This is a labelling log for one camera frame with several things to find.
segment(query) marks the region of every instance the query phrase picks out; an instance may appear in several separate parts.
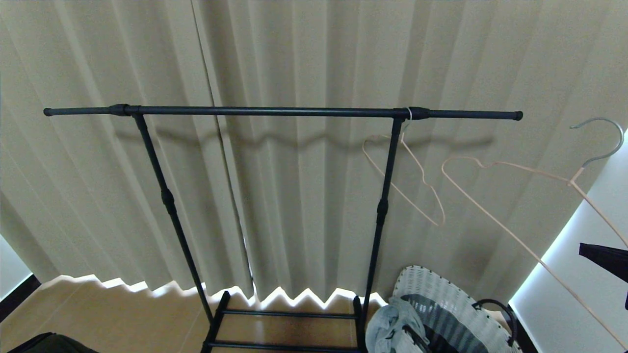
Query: beige curtain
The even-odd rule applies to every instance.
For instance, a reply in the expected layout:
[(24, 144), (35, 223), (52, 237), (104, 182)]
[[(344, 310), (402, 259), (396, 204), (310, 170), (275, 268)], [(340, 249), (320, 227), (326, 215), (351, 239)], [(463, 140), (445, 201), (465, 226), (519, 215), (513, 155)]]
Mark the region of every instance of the beige curtain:
[[(451, 155), (570, 177), (626, 123), (626, 1), (2, 3), (3, 235), (44, 280), (192, 282), (132, 120), (45, 106), (425, 106), (522, 110), (413, 122), (406, 140), (447, 212), (434, 227), (391, 193), (376, 290), (421, 264), (507, 301), (534, 261), (443, 179)], [(363, 294), (381, 176), (362, 155), (388, 119), (148, 117), (208, 291)], [(369, 145), (381, 166), (385, 141)], [(603, 162), (579, 178), (589, 186)], [(448, 170), (543, 253), (578, 205), (516, 170)], [(436, 203), (399, 152), (393, 181)]]

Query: hanger hook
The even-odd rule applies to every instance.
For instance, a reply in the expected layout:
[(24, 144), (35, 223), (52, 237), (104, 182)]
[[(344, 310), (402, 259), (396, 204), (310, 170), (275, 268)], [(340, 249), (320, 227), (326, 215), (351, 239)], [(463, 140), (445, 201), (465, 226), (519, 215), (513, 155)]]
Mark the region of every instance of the hanger hook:
[(615, 152), (617, 152), (622, 147), (622, 145), (624, 144), (624, 130), (622, 129), (622, 127), (619, 124), (617, 124), (615, 121), (607, 119), (605, 117), (592, 117), (591, 119), (583, 121), (580, 124), (572, 125), (569, 128), (570, 129), (578, 129), (578, 128), (583, 127), (584, 125), (587, 125), (588, 123), (590, 123), (590, 122), (592, 122), (594, 120), (604, 120), (604, 121), (608, 121), (608, 122), (612, 123), (613, 125), (615, 125), (617, 130), (619, 130), (619, 142), (617, 143), (617, 146), (611, 152), (608, 152), (607, 154), (602, 155), (602, 156), (589, 158), (586, 162), (584, 162), (584, 164), (582, 165), (582, 168), (586, 167), (587, 164), (589, 164), (589, 163), (591, 163), (593, 161), (602, 160), (604, 158), (608, 158), (608, 157), (614, 155)]

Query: wire hanger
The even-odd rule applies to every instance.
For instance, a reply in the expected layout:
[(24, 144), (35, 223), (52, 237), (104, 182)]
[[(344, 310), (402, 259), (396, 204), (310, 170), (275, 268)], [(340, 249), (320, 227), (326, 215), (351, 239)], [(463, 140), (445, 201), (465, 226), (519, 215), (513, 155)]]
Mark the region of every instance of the wire hanger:
[[(434, 196), (436, 197), (436, 201), (438, 202), (438, 206), (440, 208), (440, 212), (441, 212), (441, 216), (442, 216), (442, 221), (440, 223), (435, 222), (432, 218), (430, 218), (430, 216), (428, 216), (427, 214), (425, 214), (425, 212), (423, 212), (416, 204), (414, 204), (414, 202), (412, 202), (405, 193), (403, 193), (398, 187), (397, 185), (395, 185), (394, 183), (391, 183), (391, 186), (397, 190), (397, 192), (399, 192), (399, 194), (406, 200), (408, 201), (417, 211), (419, 211), (420, 214), (423, 215), (423, 217), (427, 218), (428, 221), (430, 221), (433, 225), (439, 227), (443, 224), (445, 224), (445, 210), (443, 209), (443, 204), (440, 202), (440, 198), (438, 197), (438, 194), (436, 193), (436, 189), (434, 189), (433, 186), (431, 186), (430, 184), (428, 184), (425, 181), (425, 171), (423, 170), (423, 166), (421, 165), (421, 163), (419, 162), (419, 159), (417, 159), (417, 157), (414, 155), (414, 153), (412, 153), (412, 151), (410, 150), (410, 147), (408, 147), (408, 145), (406, 144), (404, 138), (406, 135), (406, 130), (408, 128), (408, 126), (410, 126), (410, 124), (412, 123), (412, 110), (410, 110), (410, 108), (408, 108), (408, 111), (410, 112), (410, 119), (406, 122), (406, 125), (403, 127), (403, 130), (401, 131), (401, 137), (399, 139), (399, 141), (401, 142), (401, 144), (404, 146), (404, 148), (406, 149), (406, 151), (408, 151), (408, 153), (410, 154), (410, 156), (412, 157), (412, 159), (414, 159), (414, 161), (416, 162), (416, 164), (419, 166), (419, 169), (421, 170), (421, 182), (429, 187), (432, 190), (432, 193), (434, 194)], [(369, 162), (375, 167), (375, 169), (377, 169), (377, 171), (383, 176), (384, 172), (377, 166), (377, 164), (375, 163), (375, 161), (371, 158), (371, 156), (367, 153), (366, 149), (365, 149), (365, 145), (367, 141), (374, 141), (377, 138), (390, 138), (390, 136), (388, 135), (372, 135), (369, 136), (368, 138), (366, 138), (363, 142), (362, 142), (362, 152), (364, 152), (364, 155), (366, 156), (366, 158), (369, 160)]]
[(498, 165), (498, 164), (502, 164), (502, 165), (509, 165), (509, 166), (514, 166), (516, 168), (520, 168), (523, 170), (527, 170), (527, 171), (531, 171), (532, 173), (535, 174), (540, 174), (540, 175), (544, 175), (546, 177), (549, 178), (553, 178), (553, 179), (557, 179), (557, 180), (561, 180), (564, 182), (567, 182), (568, 186), (573, 187), (587, 202), (589, 205), (591, 205), (591, 207), (593, 207), (593, 209), (598, 213), (598, 215), (600, 215), (604, 221), (606, 221), (606, 223), (613, 229), (613, 231), (617, 234), (617, 236), (619, 236), (619, 238), (622, 240), (622, 242), (624, 242), (624, 244), (628, 247), (628, 241), (626, 240), (626, 238), (619, 232), (619, 230), (616, 228), (616, 226), (611, 223), (611, 221), (602, 213), (602, 211), (589, 199), (589, 197), (587, 196), (587, 194), (585, 194), (584, 191), (582, 191), (582, 189), (578, 186), (578, 184), (576, 184), (575, 180), (578, 178), (578, 176), (580, 176), (580, 174), (582, 173), (582, 171), (586, 168), (586, 166), (595, 161), (595, 160), (600, 160), (603, 158), (607, 158), (609, 156), (612, 156), (615, 152), (617, 152), (619, 150), (619, 148), (621, 148), (621, 146), (624, 143), (624, 130), (621, 128), (621, 126), (619, 124), (617, 124), (615, 121), (612, 121), (610, 119), (604, 118), (604, 117), (594, 117), (591, 118), (589, 120), (586, 120), (584, 122), (581, 122), (580, 124), (574, 125), (574, 126), (570, 126), (570, 128), (572, 129), (578, 129), (592, 121), (595, 120), (603, 120), (603, 121), (608, 121), (611, 122), (616, 128), (617, 130), (619, 130), (619, 134), (620, 134), (620, 139), (619, 142), (617, 144), (617, 146), (609, 153), (605, 154), (605, 155), (601, 155), (601, 156), (597, 156), (597, 157), (593, 157), (588, 159), (586, 162), (583, 163), (583, 165), (580, 167), (580, 169), (574, 174), (573, 177), (571, 177), (570, 179), (567, 178), (563, 178), (562, 176), (558, 176), (558, 175), (554, 175), (554, 174), (550, 174), (547, 173), (545, 171), (542, 170), (537, 170), (534, 168), (530, 168), (530, 167), (526, 167), (526, 166), (522, 166), (522, 165), (517, 165), (514, 163), (509, 163), (509, 162), (503, 162), (503, 161), (496, 161), (493, 162), (487, 166), (483, 165), (482, 162), (480, 162), (480, 160), (478, 160), (477, 158), (474, 157), (468, 157), (468, 156), (454, 156), (454, 157), (450, 157), (447, 160), (445, 160), (443, 162), (443, 164), (441, 165), (441, 171), (443, 172), (444, 176), (460, 191), (462, 192), (475, 206), (477, 206), (481, 211), (483, 211), (486, 215), (488, 215), (495, 223), (497, 223), (500, 227), (502, 227), (511, 237), (513, 237), (523, 248), (525, 248), (525, 250), (532, 255), (532, 257), (534, 257), (537, 262), (539, 264), (541, 264), (549, 273), (552, 277), (554, 277), (554, 279), (556, 281), (558, 281), (568, 292), (569, 294), (571, 294), (577, 301), (578, 303), (580, 303), (582, 305), (582, 307), (589, 312), (589, 314), (591, 314), (591, 316), (623, 347), (624, 350), (628, 350), (628, 345), (626, 345), (625, 343), (623, 343), (623, 341), (621, 341), (621, 339), (619, 338), (619, 336), (610, 328), (608, 327), (603, 321), (602, 319), (597, 316), (597, 314), (595, 314), (593, 312), (593, 310), (584, 303), (584, 301), (573, 291), (573, 289), (571, 289), (563, 280), (561, 280), (558, 275), (556, 273), (554, 273), (554, 271), (552, 271), (552, 269), (545, 263), (543, 262), (543, 260), (541, 260), (541, 258), (535, 254), (520, 238), (518, 238), (510, 229), (508, 229), (504, 224), (502, 224), (501, 222), (499, 222), (492, 214), (490, 214), (490, 212), (488, 212), (486, 209), (484, 209), (477, 201), (475, 201), (462, 187), (460, 187), (460, 185), (458, 185), (458, 183), (456, 183), (445, 171), (445, 165), (447, 164), (447, 162), (449, 162), (450, 160), (454, 160), (454, 159), (460, 159), (460, 158), (464, 158), (464, 159), (468, 159), (468, 160), (473, 160), (476, 162), (476, 164), (478, 164), (480, 166), (480, 168), (482, 169), (486, 169), (486, 168), (490, 168), (494, 165)]

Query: white woven basket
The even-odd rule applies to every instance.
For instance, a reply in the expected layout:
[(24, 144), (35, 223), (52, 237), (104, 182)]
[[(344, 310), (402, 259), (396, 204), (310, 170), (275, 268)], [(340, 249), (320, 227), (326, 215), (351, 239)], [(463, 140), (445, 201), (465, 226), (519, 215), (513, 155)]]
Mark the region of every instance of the white woven basket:
[[(507, 341), (510, 338), (508, 331), (486, 310), (476, 310), (472, 306), (476, 302), (473, 298), (453, 283), (424, 267), (410, 266), (403, 269), (392, 295), (400, 298), (415, 295), (414, 298), (421, 298), (418, 301), (409, 301), (417, 309), (423, 324), (431, 327), (435, 332), (448, 330), (454, 337), (468, 335), (470, 332), (486, 346), (489, 353), (521, 351), (516, 342), (512, 347), (508, 346)], [(459, 327), (460, 332), (452, 332), (451, 330), (456, 329), (450, 327), (452, 317), (446, 312), (451, 313), (458, 320), (457, 325), (464, 325), (466, 330), (464, 327)]]

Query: brown floor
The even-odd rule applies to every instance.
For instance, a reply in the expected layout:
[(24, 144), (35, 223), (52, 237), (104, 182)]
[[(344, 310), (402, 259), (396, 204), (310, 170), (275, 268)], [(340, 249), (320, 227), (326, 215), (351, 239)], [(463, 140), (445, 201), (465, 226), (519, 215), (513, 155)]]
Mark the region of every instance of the brown floor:
[[(379, 308), (372, 301), (374, 312)], [(210, 302), (215, 310), (217, 300)], [(234, 295), (229, 308), (247, 308)], [(277, 297), (267, 310), (322, 312), (306, 297), (292, 308)], [(336, 296), (327, 312), (352, 313), (351, 299)], [(155, 297), (148, 290), (134, 293), (126, 285), (105, 288), (96, 280), (61, 277), (42, 285), (0, 323), (0, 352), (4, 353), (43, 332), (67, 335), (101, 353), (199, 352), (209, 324), (195, 293), (168, 287)], [(356, 345), (352, 320), (226, 315), (218, 339), (276, 344)], [(214, 349), (213, 352), (259, 352)]]

